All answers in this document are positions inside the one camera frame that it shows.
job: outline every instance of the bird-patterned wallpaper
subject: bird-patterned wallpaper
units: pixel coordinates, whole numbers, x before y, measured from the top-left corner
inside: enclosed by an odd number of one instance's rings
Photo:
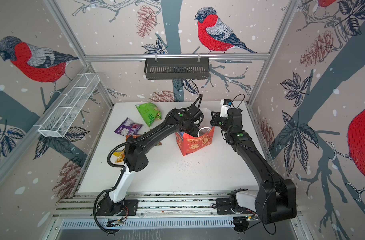
[[[267,53],[288,0],[63,0],[58,3],[87,55]],[[204,81],[150,81],[143,78],[144,63],[120,62],[109,71],[104,64],[93,65],[98,73],[109,76],[109,79],[103,77],[103,82],[112,89],[115,101],[147,101],[147,96],[154,93],[163,96],[162,92],[170,92],[174,101],[190,101],[200,93],[204,94],[205,101],[215,101],[238,93],[244,93],[247,100],[263,61],[212,61],[210,78]],[[131,88],[134,82],[142,88]]]
[[[365,239],[365,0],[302,0],[253,111],[314,239]]]
[[[42,0],[0,1],[0,168],[81,69]],[[40,238],[73,194],[108,109],[95,90],[64,138],[34,140],[0,186],[0,239]]]

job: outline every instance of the black wire basket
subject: black wire basket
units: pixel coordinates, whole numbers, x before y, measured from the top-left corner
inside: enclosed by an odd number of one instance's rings
[[[209,58],[147,58],[146,78],[153,79],[207,79]]]

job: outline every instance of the red bird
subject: red bird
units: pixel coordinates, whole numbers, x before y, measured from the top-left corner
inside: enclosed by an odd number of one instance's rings
[[[250,53],[256,53],[245,46],[233,33],[233,30],[225,25],[217,16],[213,7],[201,8],[194,18],[198,20],[198,35],[201,43],[211,51],[223,53],[232,48],[241,48]]]
[[[0,41],[0,56],[2,60],[10,59],[11,63],[20,69],[28,78],[42,83],[56,81],[65,74],[65,68],[78,57],[59,53],[50,48],[33,46],[14,36],[7,36]]]
[[[348,146],[349,146],[349,154],[342,154],[335,150],[333,143],[327,142],[332,145],[334,153],[341,155],[350,159],[358,170],[365,177],[365,109],[359,113],[356,117],[353,118],[348,128]],[[361,202],[361,194],[365,191],[365,187],[361,190],[356,189],[353,184],[347,182],[346,184],[350,185],[358,194],[358,199],[355,199],[358,202]]]

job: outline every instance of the white tabletop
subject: white tabletop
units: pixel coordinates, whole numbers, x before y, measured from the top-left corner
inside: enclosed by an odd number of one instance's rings
[[[155,103],[164,120],[173,108],[185,108],[192,102],[162,102]],[[134,122],[144,124],[139,134],[149,131],[135,105],[142,103],[116,103],[90,161],[79,193],[97,193],[111,188],[120,174],[119,168],[110,167],[106,163],[108,153],[125,141],[125,137],[114,132],[117,127],[129,118]],[[200,108],[220,111],[220,102],[202,102]],[[252,121],[244,103],[242,109],[243,130],[253,139],[256,148],[262,154],[261,145],[257,139]],[[154,122],[154,128],[162,121]],[[161,141],[162,146],[153,147],[147,154],[149,164],[137,173],[128,192],[136,193],[199,193],[228,192],[246,188],[257,190],[257,181],[243,159],[225,143],[219,127],[215,127],[212,144],[197,152],[183,156],[176,143],[175,134]]]

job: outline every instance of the bird's head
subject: bird's head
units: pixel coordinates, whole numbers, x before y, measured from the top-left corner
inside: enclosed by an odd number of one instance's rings
[[[16,38],[15,36],[7,36],[4,37],[0,41],[0,56],[2,60],[6,61],[8,59],[12,61],[16,61],[16,54],[15,54],[15,46],[21,43],[21,39]]]
[[[200,23],[202,23],[205,20],[205,18],[211,14],[214,15],[217,14],[216,10],[214,10],[213,7],[203,7],[197,12],[194,20],[198,20]]]

